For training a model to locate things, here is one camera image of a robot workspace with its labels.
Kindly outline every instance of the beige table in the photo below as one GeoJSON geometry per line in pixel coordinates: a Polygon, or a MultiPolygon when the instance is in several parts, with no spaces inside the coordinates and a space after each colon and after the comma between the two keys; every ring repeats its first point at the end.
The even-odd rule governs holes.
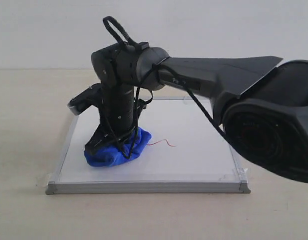
{"type": "Polygon", "coordinates": [[[308,240],[308,184],[246,161],[251,194],[46,196],[66,104],[96,81],[92,70],[0,70],[0,240],[308,240]]]}

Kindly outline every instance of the blue cloth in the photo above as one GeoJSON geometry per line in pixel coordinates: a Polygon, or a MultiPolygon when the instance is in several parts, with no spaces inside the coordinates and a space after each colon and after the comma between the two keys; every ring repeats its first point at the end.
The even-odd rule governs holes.
{"type": "MultiPolygon", "coordinates": [[[[123,145],[125,155],[129,154],[129,150],[135,136],[134,133],[135,131],[123,145]]],[[[138,158],[151,138],[152,135],[149,132],[144,131],[139,127],[137,131],[136,142],[130,159],[126,159],[114,145],[101,148],[95,155],[89,155],[87,152],[84,152],[84,155],[87,163],[92,167],[112,167],[121,165],[138,158]]]]}

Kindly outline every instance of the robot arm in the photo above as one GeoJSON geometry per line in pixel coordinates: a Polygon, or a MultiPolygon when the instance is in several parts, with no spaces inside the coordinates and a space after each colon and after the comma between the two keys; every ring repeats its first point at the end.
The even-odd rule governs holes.
{"type": "Polygon", "coordinates": [[[308,61],[277,66],[282,58],[276,56],[174,58],[147,42],[136,43],[112,17],[104,18],[104,23],[117,43],[92,54],[101,83],[68,105],[75,114],[90,105],[100,109],[103,124],[86,150],[92,153],[107,144],[123,143],[150,103],[138,99],[140,88],[152,92],[168,85],[187,91],[219,134],[246,160],[308,183],[308,61]],[[113,33],[108,22],[123,33],[126,42],[113,33]],[[213,118],[194,94],[211,100],[213,118]]]}

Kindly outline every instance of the crumpled blue fabric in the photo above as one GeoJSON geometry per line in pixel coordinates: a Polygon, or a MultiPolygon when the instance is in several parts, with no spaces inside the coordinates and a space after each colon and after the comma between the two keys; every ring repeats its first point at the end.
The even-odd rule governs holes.
{"type": "MultiPolygon", "coordinates": [[[[134,140],[134,136],[135,131],[123,145],[125,155],[129,154],[129,150],[134,140]]],[[[101,148],[95,155],[89,155],[86,151],[84,152],[84,155],[87,160],[87,163],[92,167],[112,167],[121,165],[138,158],[151,138],[152,135],[149,132],[139,127],[136,142],[132,150],[132,155],[130,159],[126,159],[114,145],[101,148]]]]}

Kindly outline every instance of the white wall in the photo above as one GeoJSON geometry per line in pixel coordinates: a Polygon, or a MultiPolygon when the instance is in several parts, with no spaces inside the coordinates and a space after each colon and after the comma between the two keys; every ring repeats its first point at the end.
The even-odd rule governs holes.
{"type": "Polygon", "coordinates": [[[0,68],[89,69],[107,15],[175,57],[308,59],[308,0],[0,0],[0,68]]]}

